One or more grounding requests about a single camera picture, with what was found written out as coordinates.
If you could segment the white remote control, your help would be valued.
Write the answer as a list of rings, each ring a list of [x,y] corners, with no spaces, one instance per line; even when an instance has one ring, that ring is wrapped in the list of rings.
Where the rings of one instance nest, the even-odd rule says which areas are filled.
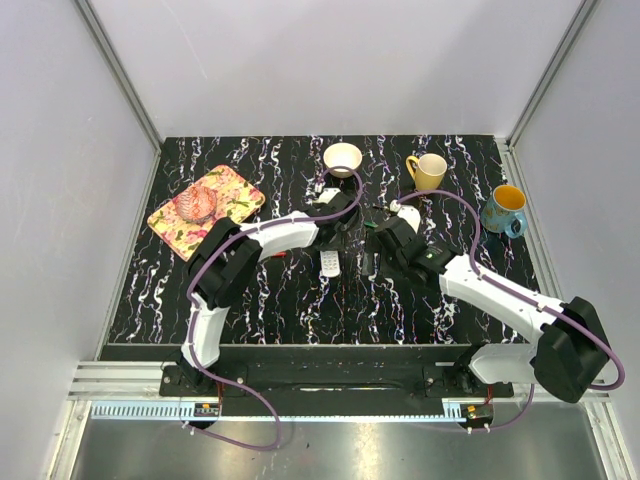
[[[335,250],[320,252],[321,275],[336,278],[341,274],[339,253]]]

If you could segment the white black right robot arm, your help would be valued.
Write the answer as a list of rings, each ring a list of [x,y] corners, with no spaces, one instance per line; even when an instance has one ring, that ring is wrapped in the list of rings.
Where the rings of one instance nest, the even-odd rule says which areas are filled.
[[[430,243],[405,219],[392,217],[373,234],[392,272],[487,313],[524,338],[522,344],[485,344],[456,364],[460,392],[476,396],[489,384],[538,384],[555,398],[578,402],[611,360],[607,338],[593,305],[528,290],[476,265],[443,242]]]

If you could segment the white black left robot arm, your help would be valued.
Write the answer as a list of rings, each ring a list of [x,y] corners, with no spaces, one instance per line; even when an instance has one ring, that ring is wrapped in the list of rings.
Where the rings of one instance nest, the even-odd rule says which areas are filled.
[[[189,260],[190,319],[178,366],[182,384],[195,395],[213,390],[220,339],[230,307],[243,296],[258,263],[277,253],[321,248],[357,216],[359,195],[330,188],[317,203],[284,217],[254,224],[218,220]]]

